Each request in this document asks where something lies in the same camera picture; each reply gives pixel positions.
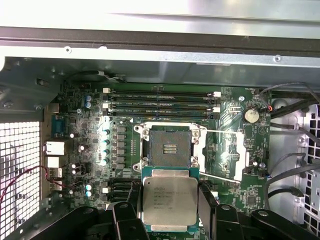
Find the green circuit board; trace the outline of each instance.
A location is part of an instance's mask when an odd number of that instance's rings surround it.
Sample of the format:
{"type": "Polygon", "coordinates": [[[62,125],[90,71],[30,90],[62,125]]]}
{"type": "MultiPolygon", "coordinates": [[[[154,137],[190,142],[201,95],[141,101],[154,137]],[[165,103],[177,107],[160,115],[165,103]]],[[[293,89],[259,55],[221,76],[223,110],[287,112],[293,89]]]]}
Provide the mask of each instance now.
{"type": "MultiPolygon", "coordinates": [[[[240,155],[244,154],[238,152],[239,143],[233,133],[242,133],[249,166],[243,168],[241,181],[200,177],[210,181],[220,203],[233,205],[247,215],[252,210],[263,208],[262,187],[269,158],[270,112],[258,93],[257,88],[207,85],[66,85],[58,98],[60,112],[52,119],[55,126],[52,137],[76,135],[72,139],[73,151],[67,156],[64,173],[66,182],[79,183],[74,193],[68,196],[71,208],[88,205],[105,209],[110,202],[126,200],[129,186],[126,180],[141,179],[141,174],[133,169],[134,164],[141,160],[141,139],[134,127],[145,122],[195,123],[212,130],[207,132],[202,151],[205,172],[231,180],[236,175],[240,155]],[[72,163],[84,165],[85,172],[77,176],[70,174],[72,163]],[[108,181],[118,184],[123,191],[102,193],[104,183],[108,181]],[[90,197],[86,196],[86,184],[92,185],[90,197]]],[[[263,97],[271,101],[270,92],[263,97]]],[[[158,128],[169,132],[177,130],[176,126],[158,128]]],[[[192,234],[150,233],[150,238],[206,239],[201,227],[192,234]]]]}

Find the capacitor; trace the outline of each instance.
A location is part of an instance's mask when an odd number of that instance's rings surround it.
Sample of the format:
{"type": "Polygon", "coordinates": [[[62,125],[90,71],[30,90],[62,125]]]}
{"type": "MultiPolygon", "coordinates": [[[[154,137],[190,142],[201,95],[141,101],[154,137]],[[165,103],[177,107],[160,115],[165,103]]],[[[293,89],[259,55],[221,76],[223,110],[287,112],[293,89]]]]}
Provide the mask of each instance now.
{"type": "Polygon", "coordinates": [[[259,167],[264,169],[266,167],[266,164],[264,162],[260,162],[259,167]]]}
{"type": "Polygon", "coordinates": [[[91,102],[87,101],[87,102],[84,104],[84,106],[85,106],[87,109],[91,108],[91,102]]]}
{"type": "Polygon", "coordinates": [[[86,191],[86,192],[85,192],[85,195],[89,198],[89,197],[92,196],[92,193],[91,193],[90,191],[86,191]]]}
{"type": "Polygon", "coordinates": [[[73,169],[72,171],[71,171],[71,173],[72,174],[77,174],[77,173],[79,173],[81,170],[80,170],[80,168],[75,168],[75,169],[73,169]]]}
{"type": "Polygon", "coordinates": [[[76,168],[80,167],[80,165],[81,164],[79,162],[76,162],[76,163],[71,164],[71,168],[76,169],[76,168]]]}
{"type": "Polygon", "coordinates": [[[101,152],[101,157],[104,159],[109,153],[110,153],[110,151],[109,151],[108,149],[103,150],[103,151],[101,152]]]}
{"type": "Polygon", "coordinates": [[[107,145],[109,145],[110,144],[110,141],[109,140],[104,140],[104,141],[101,141],[101,147],[102,148],[105,148],[107,145]]]}
{"type": "Polygon", "coordinates": [[[90,101],[92,100],[92,96],[87,95],[87,96],[85,96],[84,99],[85,99],[87,102],[90,102],[90,101]]]}
{"type": "Polygon", "coordinates": [[[249,124],[259,121],[260,114],[255,108],[248,108],[242,114],[243,120],[249,124]]]}
{"type": "Polygon", "coordinates": [[[69,136],[70,136],[71,139],[74,139],[74,138],[79,137],[79,134],[78,133],[70,133],[69,136]]]}
{"type": "Polygon", "coordinates": [[[110,130],[108,130],[108,129],[104,129],[104,130],[102,130],[102,132],[101,132],[101,135],[102,135],[102,136],[107,136],[108,134],[110,134],[110,130]]]}
{"type": "Polygon", "coordinates": [[[105,165],[107,165],[107,163],[109,163],[110,162],[110,159],[109,158],[105,158],[105,159],[102,159],[101,161],[100,161],[100,163],[99,163],[99,165],[101,165],[101,166],[105,166],[105,165]]]}
{"type": "Polygon", "coordinates": [[[91,184],[85,185],[85,189],[86,189],[87,191],[91,191],[92,185],[91,185],[91,184]]]}

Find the chip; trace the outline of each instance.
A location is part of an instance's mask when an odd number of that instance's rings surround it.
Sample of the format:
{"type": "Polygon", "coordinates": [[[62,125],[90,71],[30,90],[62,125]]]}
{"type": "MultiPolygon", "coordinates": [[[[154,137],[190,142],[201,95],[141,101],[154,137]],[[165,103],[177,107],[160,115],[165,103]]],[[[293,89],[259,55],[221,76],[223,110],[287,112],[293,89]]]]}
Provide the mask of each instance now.
{"type": "Polygon", "coordinates": [[[246,198],[246,204],[257,204],[257,198],[255,196],[248,196],[246,198]]]}
{"type": "Polygon", "coordinates": [[[190,166],[191,139],[190,131],[150,131],[149,163],[161,167],[190,166]]]}

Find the ventilation grille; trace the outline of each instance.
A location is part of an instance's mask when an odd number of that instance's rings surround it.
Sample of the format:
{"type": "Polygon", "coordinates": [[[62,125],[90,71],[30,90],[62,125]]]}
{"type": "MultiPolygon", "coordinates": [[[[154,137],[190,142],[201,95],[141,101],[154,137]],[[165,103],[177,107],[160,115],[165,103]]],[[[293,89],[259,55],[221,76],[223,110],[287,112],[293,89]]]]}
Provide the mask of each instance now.
{"type": "MultiPolygon", "coordinates": [[[[310,133],[315,135],[317,138],[320,138],[320,114],[319,114],[320,106],[317,105],[317,114],[312,113],[311,114],[311,120],[310,120],[310,133]]],[[[315,142],[311,139],[309,139],[309,146],[308,146],[308,157],[307,161],[309,164],[312,164],[312,159],[319,159],[320,160],[320,145],[315,144],[315,142]]],[[[317,175],[320,175],[320,173],[315,172],[314,176],[318,178],[317,175]]],[[[307,174],[307,182],[306,182],[306,188],[305,188],[305,197],[304,197],[304,223],[308,224],[310,230],[320,237],[320,212],[318,209],[315,208],[314,199],[312,199],[312,193],[317,194],[317,189],[312,188],[312,180],[313,180],[313,174],[308,173],[307,174]]]]}
{"type": "MultiPolygon", "coordinates": [[[[40,164],[40,123],[0,123],[0,194],[23,171],[40,164]]],[[[40,170],[23,174],[3,197],[0,240],[39,210],[40,170]]]]}

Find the red wire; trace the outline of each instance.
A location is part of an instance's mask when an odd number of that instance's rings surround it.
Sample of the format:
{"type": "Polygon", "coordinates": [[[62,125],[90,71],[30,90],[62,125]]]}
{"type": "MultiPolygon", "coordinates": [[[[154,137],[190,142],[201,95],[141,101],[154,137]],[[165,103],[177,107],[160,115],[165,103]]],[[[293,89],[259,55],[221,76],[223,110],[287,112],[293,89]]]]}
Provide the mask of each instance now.
{"type": "Polygon", "coordinates": [[[7,194],[8,188],[10,188],[10,187],[16,182],[16,180],[17,180],[18,178],[20,178],[23,174],[29,173],[29,172],[31,172],[32,170],[36,169],[36,168],[42,168],[42,169],[45,170],[45,175],[44,175],[44,177],[45,177],[45,180],[47,180],[48,182],[53,183],[53,184],[56,184],[56,185],[59,185],[59,186],[61,186],[61,187],[63,187],[63,188],[66,188],[66,187],[67,187],[66,185],[63,185],[63,184],[60,184],[60,183],[58,183],[58,182],[56,182],[56,181],[54,181],[54,180],[48,179],[48,169],[47,169],[45,166],[41,166],[41,165],[34,166],[34,167],[29,168],[29,169],[25,170],[24,172],[20,173],[18,176],[9,179],[9,180],[11,180],[11,182],[5,187],[5,189],[4,189],[3,192],[2,192],[2,195],[0,196],[0,208],[1,208],[1,204],[2,204],[3,199],[4,199],[5,195],[7,194]]]}

